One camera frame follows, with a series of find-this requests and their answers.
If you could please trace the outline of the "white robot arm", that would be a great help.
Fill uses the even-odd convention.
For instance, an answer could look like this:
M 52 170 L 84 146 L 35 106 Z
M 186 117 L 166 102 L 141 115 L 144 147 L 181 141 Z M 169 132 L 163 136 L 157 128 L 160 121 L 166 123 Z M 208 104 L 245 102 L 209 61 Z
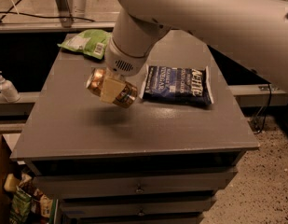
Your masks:
M 288 93 L 288 2 L 282 0 L 117 0 L 121 10 L 107 67 L 135 76 L 171 28 L 180 29 Z

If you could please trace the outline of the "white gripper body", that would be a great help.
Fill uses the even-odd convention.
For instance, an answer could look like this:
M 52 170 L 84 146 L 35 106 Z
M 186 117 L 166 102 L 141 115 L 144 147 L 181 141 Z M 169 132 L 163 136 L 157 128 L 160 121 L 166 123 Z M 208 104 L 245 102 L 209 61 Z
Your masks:
M 137 75 L 144 66 L 147 57 L 132 57 L 121 51 L 111 38 L 105 50 L 104 59 L 106 66 L 113 73 L 124 77 Z

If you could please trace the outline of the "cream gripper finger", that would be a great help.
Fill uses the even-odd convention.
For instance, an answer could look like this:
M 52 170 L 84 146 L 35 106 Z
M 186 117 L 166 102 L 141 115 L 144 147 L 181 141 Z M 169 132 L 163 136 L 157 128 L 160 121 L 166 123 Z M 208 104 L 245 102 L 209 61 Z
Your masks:
M 103 81 L 100 100 L 112 104 L 118 95 L 124 90 L 125 82 L 112 77 L 106 77 Z

